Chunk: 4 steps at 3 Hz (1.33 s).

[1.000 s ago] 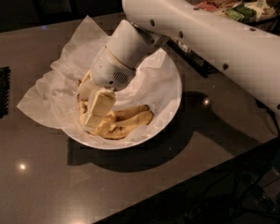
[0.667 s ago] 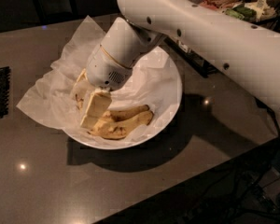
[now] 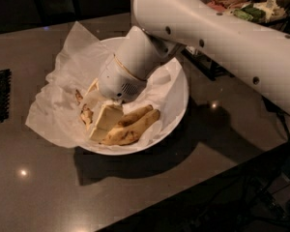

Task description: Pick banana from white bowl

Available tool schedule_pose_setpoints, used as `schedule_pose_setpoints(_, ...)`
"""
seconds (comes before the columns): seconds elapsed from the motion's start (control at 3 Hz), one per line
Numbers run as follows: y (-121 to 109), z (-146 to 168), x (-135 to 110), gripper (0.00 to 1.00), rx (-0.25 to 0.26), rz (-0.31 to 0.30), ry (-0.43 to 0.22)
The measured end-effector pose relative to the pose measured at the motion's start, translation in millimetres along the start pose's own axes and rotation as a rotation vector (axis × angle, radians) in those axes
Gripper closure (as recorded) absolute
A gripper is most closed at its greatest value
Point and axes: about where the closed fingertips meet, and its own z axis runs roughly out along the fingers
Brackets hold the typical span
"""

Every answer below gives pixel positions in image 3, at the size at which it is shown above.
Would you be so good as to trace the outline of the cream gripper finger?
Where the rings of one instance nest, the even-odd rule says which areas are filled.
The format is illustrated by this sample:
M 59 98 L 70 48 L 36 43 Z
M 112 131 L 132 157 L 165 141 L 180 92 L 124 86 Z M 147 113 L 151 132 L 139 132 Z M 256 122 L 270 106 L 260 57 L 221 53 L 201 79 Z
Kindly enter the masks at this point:
M 119 104 L 104 102 L 99 105 L 94 112 L 89 138 L 95 142 L 101 142 L 123 115 L 123 107 Z
M 95 78 L 84 95 L 81 103 L 82 108 L 84 110 L 99 110 L 106 101 L 107 98 L 100 92 L 99 81 Z

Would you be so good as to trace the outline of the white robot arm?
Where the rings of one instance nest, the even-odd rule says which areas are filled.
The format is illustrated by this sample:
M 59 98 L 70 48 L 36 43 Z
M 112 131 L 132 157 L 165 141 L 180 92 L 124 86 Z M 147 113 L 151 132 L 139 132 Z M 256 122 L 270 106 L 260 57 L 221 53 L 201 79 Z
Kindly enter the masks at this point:
M 290 35 L 200 0 L 133 0 L 137 24 L 102 64 L 99 95 L 136 100 L 149 76 L 193 46 L 290 116 Z

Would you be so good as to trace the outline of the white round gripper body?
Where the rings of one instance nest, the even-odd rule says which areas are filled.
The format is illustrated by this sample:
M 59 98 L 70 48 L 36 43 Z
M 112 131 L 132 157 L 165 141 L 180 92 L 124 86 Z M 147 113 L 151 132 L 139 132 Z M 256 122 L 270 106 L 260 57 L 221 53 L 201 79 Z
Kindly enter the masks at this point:
M 99 91 L 104 97 L 116 101 L 132 102 L 146 88 L 147 81 L 133 76 L 112 54 L 101 68 L 98 84 Z

